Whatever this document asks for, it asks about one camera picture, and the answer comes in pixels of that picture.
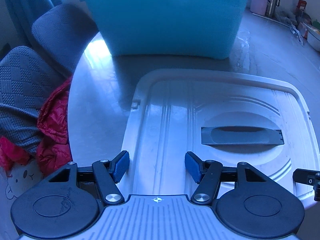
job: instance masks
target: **lid handle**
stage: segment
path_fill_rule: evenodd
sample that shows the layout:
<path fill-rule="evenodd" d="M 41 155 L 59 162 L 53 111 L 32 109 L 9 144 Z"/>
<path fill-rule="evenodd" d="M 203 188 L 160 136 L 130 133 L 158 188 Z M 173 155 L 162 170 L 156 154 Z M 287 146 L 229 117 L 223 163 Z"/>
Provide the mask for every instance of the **lid handle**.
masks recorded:
<path fill-rule="evenodd" d="M 281 130 L 255 126 L 216 126 L 201 128 L 202 144 L 219 145 L 283 145 Z"/>

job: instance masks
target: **gray knitted pillow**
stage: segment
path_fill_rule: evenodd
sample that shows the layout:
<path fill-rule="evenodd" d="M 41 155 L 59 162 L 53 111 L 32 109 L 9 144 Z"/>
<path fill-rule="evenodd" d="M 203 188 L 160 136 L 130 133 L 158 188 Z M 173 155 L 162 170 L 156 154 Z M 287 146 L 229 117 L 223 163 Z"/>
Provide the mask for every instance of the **gray knitted pillow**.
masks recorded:
<path fill-rule="evenodd" d="M 32 25 L 37 42 L 70 75 L 85 48 L 98 33 L 95 22 L 71 4 L 60 4 L 39 17 Z"/>
<path fill-rule="evenodd" d="M 0 62 L 0 135 L 34 154 L 42 139 L 39 110 L 63 81 L 32 49 L 11 50 Z"/>

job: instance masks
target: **pink container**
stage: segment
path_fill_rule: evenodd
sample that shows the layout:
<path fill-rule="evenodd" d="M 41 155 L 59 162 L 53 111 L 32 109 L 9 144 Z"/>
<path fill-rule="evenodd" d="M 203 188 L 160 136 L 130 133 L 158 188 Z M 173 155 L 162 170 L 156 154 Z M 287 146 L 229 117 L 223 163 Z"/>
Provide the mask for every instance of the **pink container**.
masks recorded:
<path fill-rule="evenodd" d="M 256 14 L 265 15 L 268 0 L 251 0 L 250 11 Z"/>

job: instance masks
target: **black circular base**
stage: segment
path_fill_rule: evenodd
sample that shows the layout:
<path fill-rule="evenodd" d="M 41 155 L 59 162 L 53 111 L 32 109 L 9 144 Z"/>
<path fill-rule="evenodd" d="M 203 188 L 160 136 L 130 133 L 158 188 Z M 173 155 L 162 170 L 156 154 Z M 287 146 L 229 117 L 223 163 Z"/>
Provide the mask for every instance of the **black circular base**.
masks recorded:
<path fill-rule="evenodd" d="M 67 183 L 45 183 L 21 195 L 11 207 L 15 226 L 34 238 L 74 235 L 98 216 L 99 206 L 88 192 Z"/>
<path fill-rule="evenodd" d="M 233 231 L 259 239 L 296 233 L 304 218 L 301 201 L 269 182 L 247 182 L 225 193 L 217 201 L 215 211 Z"/>

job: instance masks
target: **black bracket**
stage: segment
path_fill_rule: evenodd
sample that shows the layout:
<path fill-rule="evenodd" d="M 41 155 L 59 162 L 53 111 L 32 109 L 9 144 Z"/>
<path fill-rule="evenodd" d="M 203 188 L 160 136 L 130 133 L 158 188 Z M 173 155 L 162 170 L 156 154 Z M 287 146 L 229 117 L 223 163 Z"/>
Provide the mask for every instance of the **black bracket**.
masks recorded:
<path fill-rule="evenodd" d="M 296 183 L 313 186 L 315 191 L 314 200 L 320 201 L 320 171 L 296 169 L 292 178 Z"/>
<path fill-rule="evenodd" d="M 116 186 L 129 168 L 129 153 L 122 151 L 112 161 L 100 160 L 92 164 L 100 199 L 104 205 L 119 205 L 124 197 Z"/>
<path fill-rule="evenodd" d="M 225 167 L 214 160 L 202 161 L 193 152 L 185 155 L 185 166 L 193 180 L 199 184 L 191 197 L 193 203 L 199 205 L 212 205 L 217 198 L 221 182 L 245 182 L 272 181 L 265 174 L 246 162 L 239 162 L 237 167 Z"/>

